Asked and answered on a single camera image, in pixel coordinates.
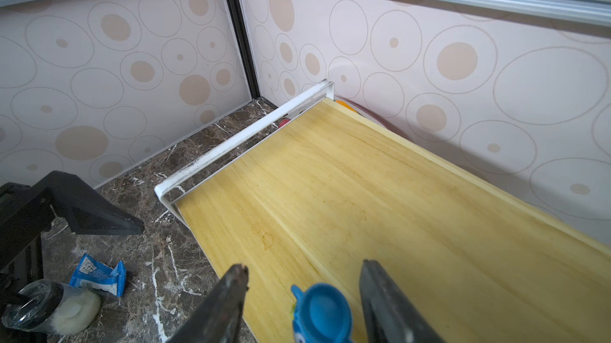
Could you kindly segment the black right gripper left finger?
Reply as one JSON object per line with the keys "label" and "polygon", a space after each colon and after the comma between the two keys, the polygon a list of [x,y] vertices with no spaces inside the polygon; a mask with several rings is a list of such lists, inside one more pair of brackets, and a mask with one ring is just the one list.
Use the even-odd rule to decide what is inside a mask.
{"label": "black right gripper left finger", "polygon": [[248,280],[245,265],[232,265],[167,342],[239,341]]}

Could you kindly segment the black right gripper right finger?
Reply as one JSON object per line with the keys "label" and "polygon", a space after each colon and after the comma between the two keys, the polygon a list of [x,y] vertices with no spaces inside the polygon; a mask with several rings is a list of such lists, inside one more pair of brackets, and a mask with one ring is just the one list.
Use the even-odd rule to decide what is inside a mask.
{"label": "black right gripper right finger", "polygon": [[363,262],[359,289],[368,341],[443,341],[378,261]]}

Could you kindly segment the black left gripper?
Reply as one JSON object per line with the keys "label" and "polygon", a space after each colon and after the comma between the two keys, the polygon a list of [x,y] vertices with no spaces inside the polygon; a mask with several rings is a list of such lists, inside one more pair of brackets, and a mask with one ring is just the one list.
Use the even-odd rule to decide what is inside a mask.
{"label": "black left gripper", "polygon": [[9,182],[1,186],[1,304],[24,305],[29,298],[18,289],[30,282],[27,275],[6,270],[30,245],[50,230],[57,218],[80,235],[140,235],[144,223],[114,206],[74,174],[53,171],[38,183]]}

